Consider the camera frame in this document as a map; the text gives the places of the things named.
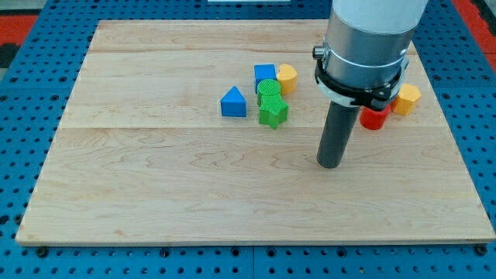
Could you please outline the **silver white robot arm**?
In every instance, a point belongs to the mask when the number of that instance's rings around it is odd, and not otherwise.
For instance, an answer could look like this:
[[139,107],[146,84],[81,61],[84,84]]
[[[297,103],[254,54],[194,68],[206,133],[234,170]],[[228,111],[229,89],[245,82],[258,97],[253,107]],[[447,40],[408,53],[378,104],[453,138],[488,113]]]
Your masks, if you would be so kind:
[[334,81],[379,88],[400,71],[427,0],[334,0],[315,60]]

